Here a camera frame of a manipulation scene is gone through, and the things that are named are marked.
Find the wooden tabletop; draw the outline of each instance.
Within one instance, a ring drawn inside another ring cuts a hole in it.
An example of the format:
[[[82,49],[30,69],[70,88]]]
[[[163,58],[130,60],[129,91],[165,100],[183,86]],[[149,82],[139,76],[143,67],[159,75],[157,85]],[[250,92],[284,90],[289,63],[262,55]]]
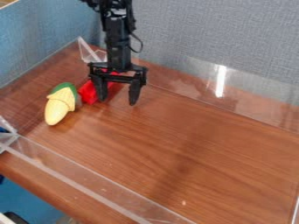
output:
[[[157,85],[178,77],[193,79],[145,64]],[[167,74],[161,81],[158,71]],[[63,81],[79,86],[87,74],[79,49],[70,45],[0,90],[2,115],[23,135],[197,223],[292,222],[299,180],[297,134],[153,85],[143,88],[134,107],[129,86],[118,85],[106,103],[85,105],[59,125],[47,126],[46,95]],[[205,87],[205,80],[197,81]],[[222,103],[230,108],[237,102]],[[83,223],[134,223],[10,153],[0,156],[0,173]]]

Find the gray wall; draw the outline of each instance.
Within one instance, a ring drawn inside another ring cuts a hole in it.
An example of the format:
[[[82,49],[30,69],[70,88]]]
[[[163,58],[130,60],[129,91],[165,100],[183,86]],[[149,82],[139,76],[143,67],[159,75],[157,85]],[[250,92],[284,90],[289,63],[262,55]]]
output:
[[[141,57],[181,68],[182,58],[299,83],[298,0],[135,0]]]
[[[99,15],[81,0],[22,0],[0,10],[0,87],[79,35],[99,42]]]

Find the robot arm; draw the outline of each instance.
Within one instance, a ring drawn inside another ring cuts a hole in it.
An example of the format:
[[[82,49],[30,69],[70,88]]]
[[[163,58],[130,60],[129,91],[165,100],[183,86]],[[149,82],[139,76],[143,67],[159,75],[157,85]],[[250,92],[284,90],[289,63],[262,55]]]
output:
[[[107,32],[107,62],[91,63],[90,78],[98,90],[98,97],[105,101],[109,97],[109,82],[122,82],[130,86],[130,105],[135,105],[141,89],[146,85],[146,74],[149,69],[131,63],[131,38],[137,29],[137,19],[133,8],[133,0],[81,0],[101,13],[103,31]],[[125,75],[111,75],[135,72],[133,77]]]

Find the toy corn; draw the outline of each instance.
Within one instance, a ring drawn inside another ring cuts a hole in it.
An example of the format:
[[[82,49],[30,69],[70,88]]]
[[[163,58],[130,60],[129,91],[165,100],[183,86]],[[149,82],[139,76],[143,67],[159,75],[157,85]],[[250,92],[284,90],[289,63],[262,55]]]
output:
[[[58,124],[70,111],[75,110],[79,94],[75,86],[65,82],[47,96],[50,99],[45,110],[45,120],[49,125]]]

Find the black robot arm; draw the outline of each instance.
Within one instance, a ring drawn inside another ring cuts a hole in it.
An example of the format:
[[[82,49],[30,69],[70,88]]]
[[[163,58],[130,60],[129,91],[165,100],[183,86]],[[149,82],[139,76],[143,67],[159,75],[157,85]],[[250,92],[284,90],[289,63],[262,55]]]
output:
[[[90,78],[98,90],[98,96],[102,101],[109,97],[109,82],[122,82],[130,86],[130,105],[135,105],[141,89],[146,85],[146,74],[149,69],[131,63],[131,38],[137,29],[137,19],[133,7],[133,0],[81,0],[101,13],[103,31],[107,32],[107,62],[90,63]],[[111,75],[111,72],[119,74],[135,72],[134,76]]]

